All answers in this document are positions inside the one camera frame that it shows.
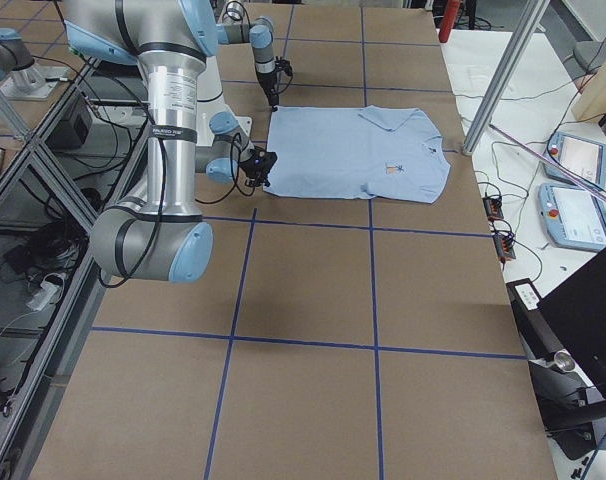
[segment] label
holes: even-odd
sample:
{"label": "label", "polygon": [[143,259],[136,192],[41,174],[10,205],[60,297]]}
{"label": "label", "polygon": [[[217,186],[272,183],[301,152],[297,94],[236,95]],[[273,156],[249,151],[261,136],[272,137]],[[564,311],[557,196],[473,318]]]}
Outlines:
{"label": "label", "polygon": [[154,125],[152,136],[163,140],[184,140],[192,143],[196,143],[197,140],[196,130],[172,125]]}
{"label": "label", "polygon": [[152,72],[149,88],[152,110],[178,110],[196,115],[196,79],[177,73]]}
{"label": "label", "polygon": [[539,296],[536,294],[532,285],[524,283],[514,287],[516,293],[521,297],[521,301],[525,304],[528,310],[536,310],[538,308]]}

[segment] metal frame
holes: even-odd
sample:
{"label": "metal frame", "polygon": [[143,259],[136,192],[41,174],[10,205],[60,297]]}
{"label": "metal frame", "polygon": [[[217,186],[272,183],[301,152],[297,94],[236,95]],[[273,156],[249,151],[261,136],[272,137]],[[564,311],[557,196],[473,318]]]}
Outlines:
{"label": "metal frame", "polygon": [[465,155],[471,155],[481,140],[485,128],[490,123],[492,114],[501,100],[501,95],[503,95],[549,3],[550,0],[529,0],[525,6],[519,24],[510,37],[507,47],[505,47],[503,57],[496,68],[492,81],[483,96],[483,101],[465,137],[465,142],[463,143],[463,153]]}

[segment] aluminum pole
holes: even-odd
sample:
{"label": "aluminum pole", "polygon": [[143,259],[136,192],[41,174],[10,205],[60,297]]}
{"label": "aluminum pole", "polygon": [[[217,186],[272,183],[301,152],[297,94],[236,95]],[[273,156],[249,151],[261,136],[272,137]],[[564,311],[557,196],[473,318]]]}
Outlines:
{"label": "aluminum pole", "polygon": [[530,38],[532,38],[532,34],[541,21],[549,3],[550,0],[530,0],[525,6],[519,24],[510,37],[507,47],[505,47],[503,57],[496,68],[496,72],[494,72],[492,81],[465,137],[463,143],[463,153],[465,155],[471,155],[478,145],[483,131],[490,122],[501,95],[503,95],[514,69],[518,65],[521,55],[527,48]]}
{"label": "aluminum pole", "polygon": [[14,107],[8,102],[0,91],[0,117],[3,118],[8,127],[17,138],[26,140],[30,133],[30,128],[26,125],[23,118],[16,112]]}

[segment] white table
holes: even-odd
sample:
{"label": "white table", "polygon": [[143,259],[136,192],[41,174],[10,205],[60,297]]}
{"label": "white table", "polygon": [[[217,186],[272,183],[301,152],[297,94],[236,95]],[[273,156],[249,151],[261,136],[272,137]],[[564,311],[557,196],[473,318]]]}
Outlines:
{"label": "white table", "polygon": [[[510,33],[507,32],[463,30],[452,32],[449,42],[442,48],[452,90],[455,94],[468,97],[484,94],[509,38]],[[547,140],[576,94],[576,87],[571,80],[545,35],[535,34],[523,54],[503,98],[533,97],[562,85],[565,86],[536,99],[503,100],[499,103],[492,122],[522,142]],[[470,126],[480,103],[481,98],[457,97],[457,107],[462,117],[464,130],[467,131]],[[565,120],[575,120],[571,111],[568,112]],[[606,144],[606,137],[596,123],[566,124],[559,130]],[[498,161],[495,165],[491,146],[496,141],[505,142],[506,140],[498,133],[488,129],[474,151],[472,157],[474,168],[478,172],[484,172],[477,174],[479,181],[488,181],[489,178],[489,182],[496,184],[503,195],[523,195],[524,192],[499,180],[496,165],[498,165],[501,177],[510,182],[526,188],[532,182],[530,195],[525,201],[521,213],[516,238],[534,250],[541,258],[543,272],[535,285],[545,296],[591,259],[594,253],[558,248],[552,244],[541,220],[537,199],[538,187],[551,180],[542,173],[542,166],[534,176],[538,160],[518,147],[495,145],[498,154]],[[539,152],[544,148],[542,144],[534,144],[532,147]],[[483,193],[486,186],[482,185],[480,189]],[[492,187],[488,187],[488,193],[494,194],[496,191]],[[504,198],[503,213],[514,228],[519,225],[519,210],[522,205],[523,201],[516,197],[506,196]],[[503,274],[505,281],[536,277],[539,263],[534,255],[519,245],[515,246],[515,253],[517,259],[506,263]],[[550,440],[549,443],[560,479],[569,478],[575,468],[582,467],[580,460],[568,460],[553,440]],[[599,453],[590,469],[588,478],[589,480],[606,480],[606,451]]]}

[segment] white cable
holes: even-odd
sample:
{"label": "white cable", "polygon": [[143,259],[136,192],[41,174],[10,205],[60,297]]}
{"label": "white cable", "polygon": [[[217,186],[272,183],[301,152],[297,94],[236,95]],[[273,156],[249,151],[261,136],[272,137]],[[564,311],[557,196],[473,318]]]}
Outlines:
{"label": "white cable", "polygon": [[1,338],[1,337],[3,336],[3,334],[4,334],[4,333],[7,331],[7,329],[8,329],[8,328],[10,328],[12,325],[14,325],[16,322],[18,322],[18,321],[19,321],[19,320],[21,320],[22,318],[25,318],[25,317],[27,317],[27,316],[29,316],[29,315],[33,315],[33,314],[35,314],[35,313],[38,313],[38,312],[27,312],[27,313],[24,313],[23,315],[19,315],[18,317],[16,317],[16,318],[15,318],[14,320],[12,320],[10,323],[8,323],[7,325],[5,325],[5,327],[3,327],[3,330],[1,330],[1,333],[0,333],[0,338]]}

